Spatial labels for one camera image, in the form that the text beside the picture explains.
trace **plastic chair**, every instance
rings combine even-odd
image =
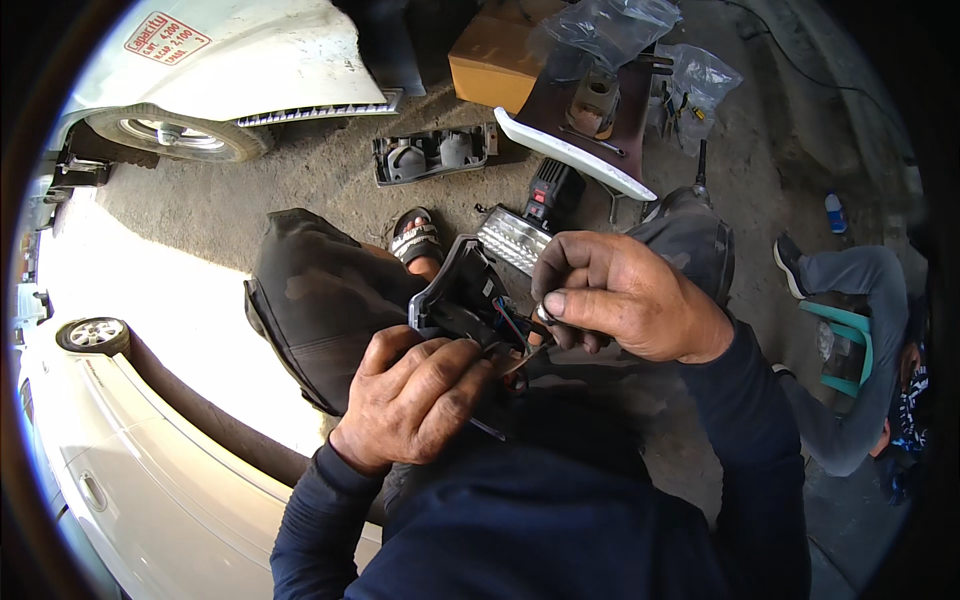
[[[830,330],[866,349],[860,381],[850,381],[832,375],[820,375],[820,382],[847,396],[856,397],[860,387],[874,370],[874,339],[870,336],[870,319],[849,310],[801,300],[800,307],[806,312],[829,319]]]

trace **wire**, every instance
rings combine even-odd
[[[773,30],[770,29],[770,25],[768,25],[767,22],[766,22],[766,20],[764,20],[762,16],[760,16],[759,14],[757,14],[755,10],[751,9],[750,7],[747,7],[747,6],[744,6],[744,5],[742,5],[742,4],[739,4],[739,3],[737,3],[737,2],[733,2],[733,0],[709,0],[709,1],[711,1],[711,2],[714,2],[714,1],[715,1],[715,2],[723,2],[724,4],[729,4],[729,5],[731,5],[731,6],[736,6],[736,7],[738,7],[739,9],[742,9],[742,10],[744,10],[744,11],[746,11],[746,12],[749,12],[750,14],[752,14],[753,16],[755,16],[757,19],[759,19],[759,21],[760,21],[761,23],[763,23],[763,26],[767,28],[767,31],[765,31],[765,32],[760,32],[760,33],[757,34],[757,35],[758,35],[758,36],[763,36],[763,35],[765,35],[765,34],[769,34],[769,35],[770,35],[770,38],[774,40],[774,44],[776,44],[777,49],[780,50],[780,53],[783,54],[783,57],[786,59],[786,61],[789,62],[789,63],[790,63],[790,66],[792,66],[794,69],[796,69],[796,71],[797,71],[798,73],[800,73],[801,75],[803,75],[803,76],[804,76],[805,78],[807,78],[808,80],[814,82],[816,85],[820,85],[820,86],[822,86],[822,87],[828,87],[828,88],[830,88],[830,89],[846,89],[846,90],[848,90],[848,91],[860,92],[861,94],[863,94],[864,96],[866,96],[867,98],[869,98],[870,101],[874,103],[874,105],[876,105],[876,108],[880,111],[881,114],[883,114],[883,116],[885,116],[885,117],[890,121],[891,124],[893,124],[893,126],[894,126],[895,129],[897,129],[897,130],[900,129],[900,122],[899,122],[897,119],[895,119],[895,118],[893,118],[892,116],[890,116],[890,113],[886,111],[886,109],[883,107],[883,105],[881,105],[880,102],[879,102],[876,98],[874,98],[872,95],[870,95],[870,92],[868,92],[866,89],[864,89],[864,88],[862,88],[862,87],[856,87],[855,85],[828,84],[828,83],[826,83],[826,82],[821,82],[820,80],[815,79],[815,78],[807,75],[807,74],[802,70],[802,68],[800,68],[800,66],[798,66],[797,63],[794,62],[792,58],[790,58],[790,55],[787,54],[786,50],[783,49],[783,46],[780,45],[780,41],[777,39],[777,36],[774,35]]]
[[[504,307],[503,307],[503,299],[494,298],[494,299],[493,299],[493,308],[495,308],[495,309],[496,309],[496,312],[500,313],[500,316],[503,317],[504,321],[506,321],[507,324],[510,325],[510,329],[512,329],[512,330],[514,331],[514,333],[516,334],[516,336],[517,336],[518,338],[520,338],[520,342],[522,342],[522,343],[523,343],[523,346],[524,346],[525,348],[527,348],[527,352],[528,352],[528,353],[529,353],[529,352],[532,352],[533,350],[530,348],[530,343],[527,342],[527,339],[526,339],[525,337],[523,337],[523,334],[520,333],[520,328],[516,326],[516,324],[514,323],[514,320],[510,318],[510,315],[508,315],[508,314],[507,314],[507,311],[504,309]]]

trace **plastic bag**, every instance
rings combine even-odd
[[[581,0],[543,19],[527,38],[546,62],[556,42],[591,53],[611,72],[673,29],[680,9],[667,0]]]
[[[710,52],[689,44],[659,45],[657,56],[673,59],[673,75],[654,76],[647,124],[655,127],[658,133],[662,130],[666,118],[666,109],[662,107],[663,82],[666,82],[674,109],[680,108],[686,93],[686,108],[679,119],[680,133],[673,132],[670,138],[679,137],[684,154],[696,156],[700,152],[700,140],[706,139],[713,128],[717,106],[730,90],[743,82],[743,76]],[[694,108],[702,112],[703,119],[697,116]]]

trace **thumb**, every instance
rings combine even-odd
[[[624,316],[635,313],[636,301],[595,288],[562,288],[543,297],[543,308],[557,321],[617,337]]]

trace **fingernail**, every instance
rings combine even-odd
[[[562,317],[564,315],[565,304],[566,294],[563,292],[550,292],[543,297],[543,308],[553,317]]]

